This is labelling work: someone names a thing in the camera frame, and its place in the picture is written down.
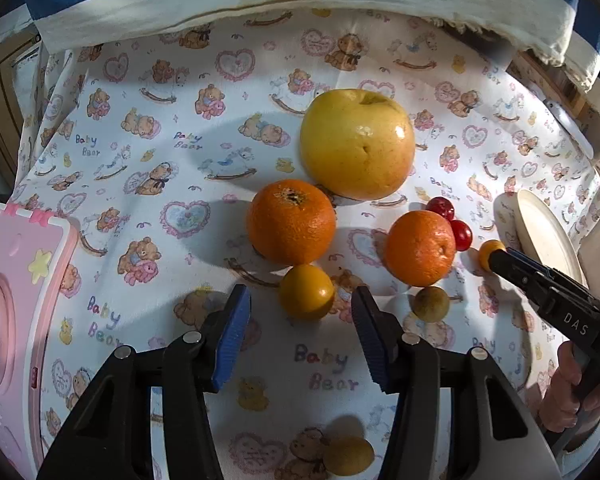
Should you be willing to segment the right hand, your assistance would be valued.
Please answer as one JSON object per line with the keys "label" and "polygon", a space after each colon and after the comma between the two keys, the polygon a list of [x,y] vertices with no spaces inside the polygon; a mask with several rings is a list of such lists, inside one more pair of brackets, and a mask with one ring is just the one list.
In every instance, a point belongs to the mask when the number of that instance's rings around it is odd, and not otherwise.
{"label": "right hand", "polygon": [[558,367],[539,408],[539,419],[545,429],[562,432],[577,425],[577,412],[586,417],[576,432],[578,438],[590,434],[600,422],[600,384],[583,400],[574,393],[582,379],[582,367],[573,354],[573,344],[566,341],[558,349]]}

